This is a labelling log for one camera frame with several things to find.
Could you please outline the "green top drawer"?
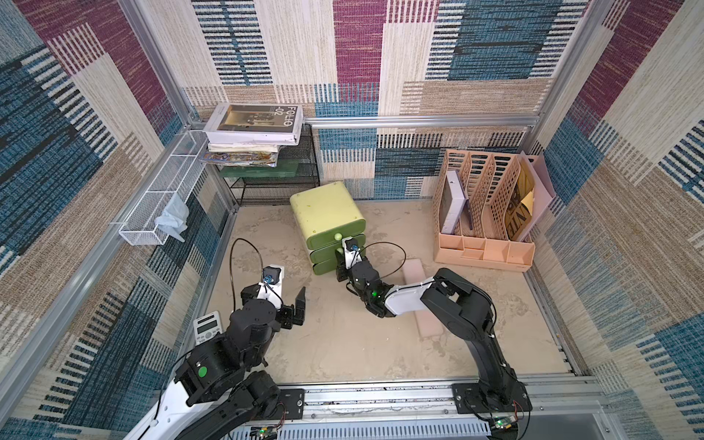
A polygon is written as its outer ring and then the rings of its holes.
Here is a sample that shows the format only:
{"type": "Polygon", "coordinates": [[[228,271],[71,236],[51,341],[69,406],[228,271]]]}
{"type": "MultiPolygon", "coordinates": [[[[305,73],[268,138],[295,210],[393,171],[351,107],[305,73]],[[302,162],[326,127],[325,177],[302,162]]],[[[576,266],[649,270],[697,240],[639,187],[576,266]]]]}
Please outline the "green top drawer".
{"type": "Polygon", "coordinates": [[[342,238],[348,238],[362,234],[366,228],[366,221],[359,219],[345,225],[336,225],[328,229],[322,227],[302,228],[306,247],[310,250],[322,249],[339,242],[342,238]]]}

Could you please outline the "green drawer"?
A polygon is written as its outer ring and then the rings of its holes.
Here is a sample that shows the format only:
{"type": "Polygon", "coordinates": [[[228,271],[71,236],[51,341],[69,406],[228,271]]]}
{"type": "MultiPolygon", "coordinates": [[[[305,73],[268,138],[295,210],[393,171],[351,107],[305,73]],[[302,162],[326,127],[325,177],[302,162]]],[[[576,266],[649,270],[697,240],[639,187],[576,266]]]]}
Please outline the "green drawer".
{"type": "Polygon", "coordinates": [[[335,255],[333,258],[313,264],[313,273],[315,275],[324,275],[329,272],[335,272],[339,266],[339,263],[340,257],[335,255]]]}
{"type": "Polygon", "coordinates": [[[342,238],[348,238],[362,234],[366,228],[366,221],[359,219],[345,225],[336,225],[328,229],[322,227],[302,228],[306,247],[310,250],[322,249],[339,242],[342,238]]]}
{"type": "MultiPolygon", "coordinates": [[[[367,238],[365,234],[358,234],[357,236],[352,236],[352,238],[355,238],[359,245],[365,246],[367,238]]],[[[313,264],[322,263],[327,260],[334,260],[336,258],[335,254],[338,253],[337,250],[341,248],[342,239],[337,240],[329,246],[321,247],[320,249],[311,251],[309,253],[309,259],[313,264]]]]}

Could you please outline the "green three-drawer cabinet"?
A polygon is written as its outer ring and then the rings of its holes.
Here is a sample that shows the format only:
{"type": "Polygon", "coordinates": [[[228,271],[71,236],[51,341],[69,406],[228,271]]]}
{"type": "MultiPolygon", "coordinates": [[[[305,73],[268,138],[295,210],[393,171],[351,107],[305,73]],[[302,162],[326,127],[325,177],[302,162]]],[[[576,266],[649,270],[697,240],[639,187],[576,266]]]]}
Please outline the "green three-drawer cabinet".
{"type": "Polygon", "coordinates": [[[299,192],[290,197],[290,205],[303,239],[302,228],[328,229],[359,219],[366,221],[342,181],[299,192]]]}

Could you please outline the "pink sponge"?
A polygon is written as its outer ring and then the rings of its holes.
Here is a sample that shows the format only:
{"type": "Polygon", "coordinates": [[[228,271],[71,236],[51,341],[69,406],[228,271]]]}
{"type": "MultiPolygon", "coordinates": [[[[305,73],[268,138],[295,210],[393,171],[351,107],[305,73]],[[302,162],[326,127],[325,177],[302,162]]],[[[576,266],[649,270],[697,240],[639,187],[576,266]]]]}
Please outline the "pink sponge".
{"type": "Polygon", "coordinates": [[[423,262],[418,260],[418,258],[407,260],[401,270],[403,271],[403,278],[406,284],[418,284],[427,279],[423,262]]]}
{"type": "Polygon", "coordinates": [[[440,337],[445,333],[445,326],[429,311],[414,312],[418,335],[421,339],[440,337]]]}

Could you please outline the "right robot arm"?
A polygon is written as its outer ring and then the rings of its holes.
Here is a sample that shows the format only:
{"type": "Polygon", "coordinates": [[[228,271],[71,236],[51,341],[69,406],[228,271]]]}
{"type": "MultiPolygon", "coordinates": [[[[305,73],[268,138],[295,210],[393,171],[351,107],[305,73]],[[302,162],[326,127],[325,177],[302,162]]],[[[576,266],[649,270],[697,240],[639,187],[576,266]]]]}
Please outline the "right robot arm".
{"type": "Polygon", "coordinates": [[[451,269],[415,284],[384,282],[367,258],[352,263],[338,259],[337,280],[346,282],[379,318],[429,311],[451,334],[463,340],[477,365],[478,381],[453,386],[460,414],[528,413],[533,405],[522,381],[502,354],[494,328],[496,311],[491,297],[451,269]]]}

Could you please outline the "green bottom drawer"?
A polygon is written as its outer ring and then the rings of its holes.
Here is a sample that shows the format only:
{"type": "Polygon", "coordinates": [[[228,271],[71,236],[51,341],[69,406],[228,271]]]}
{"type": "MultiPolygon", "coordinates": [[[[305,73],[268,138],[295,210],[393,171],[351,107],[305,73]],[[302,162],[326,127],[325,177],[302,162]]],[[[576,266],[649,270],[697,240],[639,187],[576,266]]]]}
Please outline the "green bottom drawer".
{"type": "Polygon", "coordinates": [[[335,255],[333,258],[313,264],[313,273],[315,275],[324,275],[329,272],[335,272],[339,266],[339,263],[340,257],[335,255]]]}

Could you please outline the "green middle drawer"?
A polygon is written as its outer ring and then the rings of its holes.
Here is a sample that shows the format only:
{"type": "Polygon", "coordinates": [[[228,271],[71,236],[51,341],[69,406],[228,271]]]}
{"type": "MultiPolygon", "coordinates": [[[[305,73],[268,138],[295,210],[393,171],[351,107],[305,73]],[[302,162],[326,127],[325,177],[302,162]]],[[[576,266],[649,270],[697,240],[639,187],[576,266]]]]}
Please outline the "green middle drawer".
{"type": "MultiPolygon", "coordinates": [[[[359,245],[365,246],[367,238],[365,234],[358,234],[357,236],[352,236],[352,238],[355,238],[359,245]]],[[[341,248],[342,239],[337,240],[329,246],[321,247],[320,249],[311,251],[309,253],[309,259],[313,264],[322,263],[327,260],[334,260],[336,258],[335,254],[338,253],[337,250],[341,248]]]]}

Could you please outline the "white calculator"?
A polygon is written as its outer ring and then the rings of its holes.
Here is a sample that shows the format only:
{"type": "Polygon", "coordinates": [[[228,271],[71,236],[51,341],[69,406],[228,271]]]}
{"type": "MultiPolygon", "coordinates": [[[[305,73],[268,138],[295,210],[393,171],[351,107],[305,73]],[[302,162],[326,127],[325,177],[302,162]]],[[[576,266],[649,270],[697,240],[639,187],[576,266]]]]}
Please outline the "white calculator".
{"type": "Polygon", "coordinates": [[[192,323],[194,325],[195,344],[201,345],[213,337],[224,332],[220,313],[214,311],[198,317],[192,323]]]}

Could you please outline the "pink desk file organizer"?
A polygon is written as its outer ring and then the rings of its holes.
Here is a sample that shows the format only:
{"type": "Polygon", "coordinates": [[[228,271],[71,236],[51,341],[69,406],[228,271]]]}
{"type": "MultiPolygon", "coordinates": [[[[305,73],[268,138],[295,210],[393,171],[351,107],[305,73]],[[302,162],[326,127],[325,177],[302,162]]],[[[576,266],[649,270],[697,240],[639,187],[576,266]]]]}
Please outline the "pink desk file organizer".
{"type": "Polygon", "coordinates": [[[522,157],[472,150],[447,150],[434,190],[434,261],[499,271],[526,272],[534,263],[535,244],[509,238],[504,218],[522,157]],[[458,175],[465,205],[451,233],[442,231],[447,176],[458,175]]]}

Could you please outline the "stack of magazines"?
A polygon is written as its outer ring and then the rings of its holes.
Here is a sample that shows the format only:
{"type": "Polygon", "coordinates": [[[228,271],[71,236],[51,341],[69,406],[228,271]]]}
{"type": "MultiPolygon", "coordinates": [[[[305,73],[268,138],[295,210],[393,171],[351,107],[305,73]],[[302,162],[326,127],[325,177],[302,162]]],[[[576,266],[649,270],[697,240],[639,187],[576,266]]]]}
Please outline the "stack of magazines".
{"type": "Polygon", "coordinates": [[[281,148],[266,144],[209,143],[198,159],[208,164],[227,167],[275,167],[281,148]]]}

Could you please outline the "yellow brown magazine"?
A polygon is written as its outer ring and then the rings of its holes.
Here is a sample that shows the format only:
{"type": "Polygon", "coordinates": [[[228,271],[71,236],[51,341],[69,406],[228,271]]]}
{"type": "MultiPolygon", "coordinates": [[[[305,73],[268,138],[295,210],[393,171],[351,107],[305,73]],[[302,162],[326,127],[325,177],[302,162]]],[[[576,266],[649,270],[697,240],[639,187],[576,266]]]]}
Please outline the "yellow brown magazine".
{"type": "Polygon", "coordinates": [[[535,200],[535,179],[530,162],[520,159],[521,171],[513,187],[504,225],[511,241],[521,241],[521,235],[533,220],[535,200]]]}

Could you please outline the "large white book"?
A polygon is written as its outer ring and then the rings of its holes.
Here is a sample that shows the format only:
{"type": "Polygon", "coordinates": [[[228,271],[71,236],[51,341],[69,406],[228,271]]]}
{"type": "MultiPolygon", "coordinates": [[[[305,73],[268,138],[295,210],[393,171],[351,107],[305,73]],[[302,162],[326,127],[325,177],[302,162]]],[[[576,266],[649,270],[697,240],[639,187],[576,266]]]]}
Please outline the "large white book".
{"type": "Polygon", "coordinates": [[[303,124],[302,106],[221,103],[203,131],[212,143],[290,146],[298,144],[303,124]]]}

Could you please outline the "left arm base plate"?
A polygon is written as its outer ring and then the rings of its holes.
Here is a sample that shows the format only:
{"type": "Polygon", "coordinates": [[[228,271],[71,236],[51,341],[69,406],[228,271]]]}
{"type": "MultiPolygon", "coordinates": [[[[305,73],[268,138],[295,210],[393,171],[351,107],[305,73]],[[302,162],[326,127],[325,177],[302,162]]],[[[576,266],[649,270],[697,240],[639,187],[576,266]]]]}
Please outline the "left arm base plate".
{"type": "Polygon", "coordinates": [[[277,397],[268,401],[260,420],[269,421],[294,421],[302,420],[304,417],[305,390],[303,388],[280,390],[277,397]]]}

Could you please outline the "aluminium front rail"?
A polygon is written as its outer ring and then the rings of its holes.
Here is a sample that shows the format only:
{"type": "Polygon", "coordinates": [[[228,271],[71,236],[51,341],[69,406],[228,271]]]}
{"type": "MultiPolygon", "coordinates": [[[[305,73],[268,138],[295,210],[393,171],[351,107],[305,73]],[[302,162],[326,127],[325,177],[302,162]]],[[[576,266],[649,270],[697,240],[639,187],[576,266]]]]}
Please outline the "aluminium front rail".
{"type": "MultiPolygon", "coordinates": [[[[305,390],[304,417],[287,422],[279,439],[623,439],[625,430],[594,377],[522,376],[533,410],[519,414],[519,432],[490,429],[487,414],[459,414],[454,383],[421,381],[289,384],[305,390]]],[[[238,427],[227,439],[247,439],[238,427]]]]}

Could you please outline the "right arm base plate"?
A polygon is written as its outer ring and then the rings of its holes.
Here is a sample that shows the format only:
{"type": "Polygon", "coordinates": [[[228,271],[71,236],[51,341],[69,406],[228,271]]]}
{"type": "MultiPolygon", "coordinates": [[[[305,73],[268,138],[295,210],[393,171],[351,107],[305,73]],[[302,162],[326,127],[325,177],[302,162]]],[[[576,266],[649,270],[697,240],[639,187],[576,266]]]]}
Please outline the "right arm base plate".
{"type": "Polygon", "coordinates": [[[490,389],[481,382],[454,383],[451,391],[459,414],[512,413],[514,410],[527,414],[533,410],[522,383],[511,383],[504,392],[490,389]]]}

